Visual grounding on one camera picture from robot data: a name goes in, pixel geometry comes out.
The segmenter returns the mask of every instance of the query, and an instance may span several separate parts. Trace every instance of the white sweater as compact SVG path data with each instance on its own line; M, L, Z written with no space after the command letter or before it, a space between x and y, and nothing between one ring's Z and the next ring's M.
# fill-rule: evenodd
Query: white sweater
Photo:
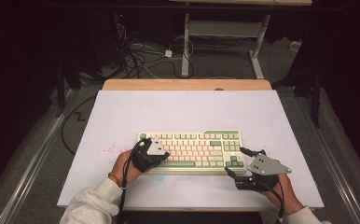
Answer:
M97 189L83 189L72 199L60 223L112 223L118 214L122 189L111 179L106 178ZM287 216L289 224L329 224L320 222L309 207Z

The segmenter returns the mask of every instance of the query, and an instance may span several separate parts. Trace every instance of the desk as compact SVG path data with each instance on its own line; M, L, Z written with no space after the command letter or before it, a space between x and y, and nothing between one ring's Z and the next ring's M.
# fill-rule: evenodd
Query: desk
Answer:
M241 91L239 83L244 85ZM192 91L182 90L186 86ZM265 80L107 80L92 109L58 205L66 206L85 187L97 187L118 154L132 148L140 132L226 128L241 131L244 147L265 149L268 156L292 168L289 176L300 200L313 208L323 207L280 99L268 86ZM161 87L175 91L157 91ZM212 91L216 88L226 91ZM226 175L142 175L129 186L124 206L127 211L272 208L264 196L237 190Z
M264 5L264 6L310 6L312 0L172 0L192 3L211 3L211 4L238 4L238 5ZM264 40L265 32L268 28L270 15L265 15L262 22L238 22L238 21L192 21L189 13L186 13L184 31L184 53L182 62L182 77L188 77L189 65L189 36L190 35L214 35L214 36L233 36L233 37L256 37L254 50L249 51L251 64L256 74L256 78L264 78L258 62L258 53Z

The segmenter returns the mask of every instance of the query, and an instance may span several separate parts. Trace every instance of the keyboard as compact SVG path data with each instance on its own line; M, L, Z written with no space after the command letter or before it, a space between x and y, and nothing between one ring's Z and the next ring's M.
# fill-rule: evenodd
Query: keyboard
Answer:
M239 150L242 146L239 131L138 134L139 140L156 137L170 156L149 173L226 175L226 166L235 173L246 170L245 156Z

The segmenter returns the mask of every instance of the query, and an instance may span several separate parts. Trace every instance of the green keycap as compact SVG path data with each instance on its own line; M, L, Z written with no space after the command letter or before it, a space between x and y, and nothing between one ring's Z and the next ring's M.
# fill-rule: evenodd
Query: green keycap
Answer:
M221 141L210 141L211 147L221 147Z
M163 161L159 167L194 167L194 161Z
M206 131L204 133L233 133L233 134L239 134L238 131L232 131L232 130L221 130L221 131L214 131L214 130L211 130L211 131Z

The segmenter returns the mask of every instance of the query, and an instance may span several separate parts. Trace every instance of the dark background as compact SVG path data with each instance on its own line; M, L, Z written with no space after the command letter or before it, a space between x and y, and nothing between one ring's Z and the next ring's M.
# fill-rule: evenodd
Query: dark background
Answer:
M313 23L297 16L272 16L267 39L303 39L289 76L311 63L320 65L322 85L360 155L360 1L351 1L348 9L341 16L316 17ZM163 30L166 40L183 29L181 16L153 14L126 14L126 22L130 29L150 36ZM0 1L0 174L22 138L50 106L48 97L56 85L60 62L69 60L82 67L64 67L66 80L76 86L77 72L99 72L100 65L116 59L115 27L107 16L48 10L34 1ZM159 21L164 22L158 29ZM94 32L104 35L97 37ZM307 80L302 77L293 84L304 82Z

